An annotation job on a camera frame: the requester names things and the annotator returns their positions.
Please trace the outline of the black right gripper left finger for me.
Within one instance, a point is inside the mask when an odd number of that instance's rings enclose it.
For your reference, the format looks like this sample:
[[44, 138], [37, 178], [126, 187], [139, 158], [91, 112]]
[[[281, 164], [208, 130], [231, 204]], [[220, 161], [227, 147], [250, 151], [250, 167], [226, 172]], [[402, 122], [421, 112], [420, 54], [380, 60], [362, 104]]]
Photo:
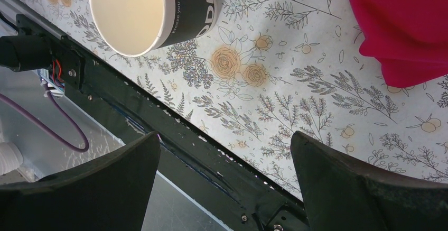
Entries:
[[36, 182], [1, 186], [1, 230], [141, 230], [160, 160], [150, 132]]

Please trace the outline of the black paper coffee cup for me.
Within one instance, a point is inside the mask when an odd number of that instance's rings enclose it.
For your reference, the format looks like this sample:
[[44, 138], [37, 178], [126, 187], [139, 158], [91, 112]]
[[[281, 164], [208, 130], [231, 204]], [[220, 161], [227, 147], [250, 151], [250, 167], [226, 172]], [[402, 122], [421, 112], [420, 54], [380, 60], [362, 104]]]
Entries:
[[94, 24], [115, 52], [139, 57], [199, 38], [215, 25], [217, 0], [89, 0]]

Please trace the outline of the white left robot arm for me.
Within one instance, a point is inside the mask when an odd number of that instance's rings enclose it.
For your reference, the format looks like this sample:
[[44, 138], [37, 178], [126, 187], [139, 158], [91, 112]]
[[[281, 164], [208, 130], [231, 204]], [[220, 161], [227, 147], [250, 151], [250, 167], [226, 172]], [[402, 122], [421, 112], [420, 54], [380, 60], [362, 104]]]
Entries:
[[37, 35], [1, 37], [1, 66], [13, 72], [47, 69], [52, 65], [50, 46]]

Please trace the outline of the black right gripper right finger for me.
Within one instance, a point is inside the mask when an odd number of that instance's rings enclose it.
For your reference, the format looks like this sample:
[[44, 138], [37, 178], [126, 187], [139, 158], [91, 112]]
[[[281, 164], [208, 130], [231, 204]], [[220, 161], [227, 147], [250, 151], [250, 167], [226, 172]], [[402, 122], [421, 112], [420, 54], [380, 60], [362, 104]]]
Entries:
[[302, 132], [290, 148], [311, 230], [447, 230], [447, 184], [381, 169]]

